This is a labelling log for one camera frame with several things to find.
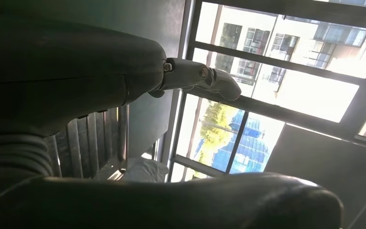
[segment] building window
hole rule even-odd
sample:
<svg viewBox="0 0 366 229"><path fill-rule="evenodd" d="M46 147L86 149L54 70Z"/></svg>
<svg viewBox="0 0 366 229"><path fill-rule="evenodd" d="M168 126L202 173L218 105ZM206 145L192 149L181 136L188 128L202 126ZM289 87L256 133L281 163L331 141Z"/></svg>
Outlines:
<svg viewBox="0 0 366 229"><path fill-rule="evenodd" d="M366 39L366 29L320 22L314 40L361 47Z"/></svg>
<svg viewBox="0 0 366 229"><path fill-rule="evenodd" d="M284 16L284 20L292 20L292 21L299 21L299 22L305 22L305 23L312 23L312 24L318 24L319 21L316 20L311 20L311 19L306 19L306 18L298 18L298 17L293 17L293 16Z"/></svg>
<svg viewBox="0 0 366 229"><path fill-rule="evenodd" d="M220 46L230 49L236 49L238 47L239 36L241 35L241 31L242 26L240 25L224 23L224 27L221 34ZM232 56L227 56L218 53L215 60L215 68L230 73L233 62L234 58Z"/></svg>
<svg viewBox="0 0 366 229"><path fill-rule="evenodd" d="M239 60L239 67L237 72L237 81L253 85L254 79L257 75L257 70L259 69L260 63L254 62L254 61L248 61L245 59Z"/></svg>
<svg viewBox="0 0 366 229"><path fill-rule="evenodd" d="M263 55L269 35L270 31L249 28L245 38L244 51Z"/></svg>
<svg viewBox="0 0 366 229"><path fill-rule="evenodd" d="M264 75L263 79L268 82L275 84L273 91L278 92L280 90L281 83L283 82L284 75L287 69L273 67L273 70L270 75Z"/></svg>
<svg viewBox="0 0 366 229"><path fill-rule="evenodd" d="M366 7L366 0L329 0L329 2Z"/></svg>
<svg viewBox="0 0 366 229"><path fill-rule="evenodd" d="M271 57L283 61L290 61L299 37L277 33L272 46Z"/></svg>
<svg viewBox="0 0 366 229"><path fill-rule="evenodd" d="M335 44L315 42L312 50L309 51L306 65L325 69L335 49Z"/></svg>
<svg viewBox="0 0 366 229"><path fill-rule="evenodd" d="M263 55L264 50L266 49L269 35L270 31L248 28L244 42L244 51L253 54ZM241 83L253 85L259 66L260 63L240 59L237 71L237 75L240 76L238 80Z"/></svg>
<svg viewBox="0 0 366 229"><path fill-rule="evenodd" d="M290 61L298 40L299 37L277 33L273 41L270 56L283 61ZM278 92L286 71L284 68L273 67L271 74L264 75L263 79L275 84L273 91Z"/></svg>

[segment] blue glass building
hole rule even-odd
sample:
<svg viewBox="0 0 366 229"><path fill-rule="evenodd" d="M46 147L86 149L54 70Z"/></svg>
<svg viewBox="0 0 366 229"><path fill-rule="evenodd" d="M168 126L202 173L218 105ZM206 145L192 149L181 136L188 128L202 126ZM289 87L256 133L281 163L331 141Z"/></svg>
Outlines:
<svg viewBox="0 0 366 229"><path fill-rule="evenodd" d="M243 115L244 111L240 110L233 117L232 122L229 124L232 130L239 130ZM228 145L218 149L218 152L214 154L212 167L221 171L226 170L235 140L236 134L233 134ZM198 154L203 142L203 140L200 141L195 154ZM263 172L270 154L271 150L263 142L263 131L260 130L260 120L252 117L252 113L249 113L249 118L246 122L230 173Z"/></svg>

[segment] robotic hand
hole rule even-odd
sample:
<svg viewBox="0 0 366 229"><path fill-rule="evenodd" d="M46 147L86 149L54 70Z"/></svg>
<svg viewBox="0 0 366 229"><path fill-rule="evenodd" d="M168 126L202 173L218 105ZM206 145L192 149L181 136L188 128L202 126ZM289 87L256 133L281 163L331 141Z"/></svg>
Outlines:
<svg viewBox="0 0 366 229"><path fill-rule="evenodd" d="M204 64L183 59L168 58L164 66L163 81L158 90L149 92L154 97L163 95L162 90L199 87L212 93L219 93L227 100L236 100L241 89L230 74Z"/></svg>

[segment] tree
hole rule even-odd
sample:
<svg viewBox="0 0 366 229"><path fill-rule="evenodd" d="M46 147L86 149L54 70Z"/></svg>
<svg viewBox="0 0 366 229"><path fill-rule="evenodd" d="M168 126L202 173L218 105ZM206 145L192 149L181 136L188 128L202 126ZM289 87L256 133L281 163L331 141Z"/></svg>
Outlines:
<svg viewBox="0 0 366 229"><path fill-rule="evenodd" d="M200 136L204 139L204 143L200 150L199 162L210 166L213 162L214 153L221 147L226 146L232 133L218 128L231 129L229 126L236 109L227 105L216 102L210 102L205 110L203 125L200 130Z"/></svg>

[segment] dark wall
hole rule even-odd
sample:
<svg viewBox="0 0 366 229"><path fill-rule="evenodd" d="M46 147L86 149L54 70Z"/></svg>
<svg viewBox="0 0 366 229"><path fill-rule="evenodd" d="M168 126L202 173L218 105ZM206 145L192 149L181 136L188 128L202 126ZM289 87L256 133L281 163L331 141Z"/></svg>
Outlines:
<svg viewBox="0 0 366 229"><path fill-rule="evenodd" d="M177 57L184 0L0 0L0 13L43 17L122 31L162 45ZM172 91L144 94L130 106L132 156L142 154L168 128Z"/></svg>
<svg viewBox="0 0 366 229"><path fill-rule="evenodd" d="M339 196L342 228L348 228L366 205L366 147L286 125L266 172L313 181Z"/></svg>

